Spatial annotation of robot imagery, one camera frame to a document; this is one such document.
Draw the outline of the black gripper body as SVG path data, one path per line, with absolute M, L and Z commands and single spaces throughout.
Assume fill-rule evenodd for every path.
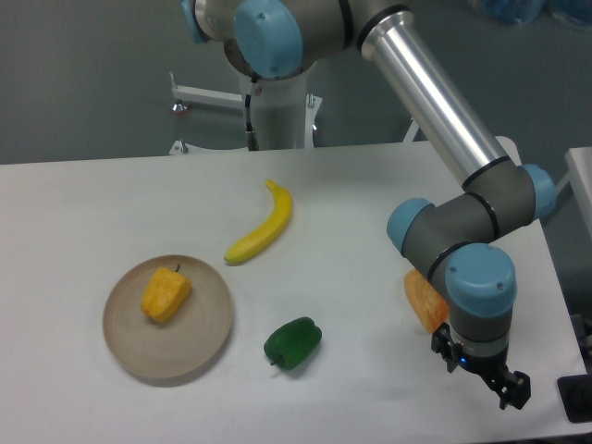
M 509 332 L 491 341 L 476 341 L 462 336 L 452 327 L 447 370 L 452 373 L 460 367 L 468 373 L 495 379 L 508 369 L 509 342 Z

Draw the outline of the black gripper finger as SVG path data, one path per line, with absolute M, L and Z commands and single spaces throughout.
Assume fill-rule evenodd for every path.
M 447 371 L 452 373 L 458 366 L 457 344 L 452 339 L 450 325 L 442 323 L 431 335 L 431 350 L 439 354 L 446 363 Z
M 499 407 L 522 410 L 531 398 L 531 379 L 526 373 L 511 372 L 506 365 L 489 369 L 480 376 L 499 397 Z

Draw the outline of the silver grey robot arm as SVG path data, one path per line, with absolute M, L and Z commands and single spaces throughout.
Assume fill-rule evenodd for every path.
M 250 150 L 304 145 L 304 96 L 288 82 L 318 60 L 356 47 L 375 63 L 462 187 L 442 205 L 414 198 L 387 233 L 448 303 L 431 347 L 449 369 L 480 376 L 501 406 L 522 408 L 529 376 L 506 365 L 515 268 L 494 241 L 547 215 L 549 174 L 518 166 L 454 88 L 413 27 L 402 1 L 184 1 L 197 43 L 220 42 L 247 79 L 241 110 Z

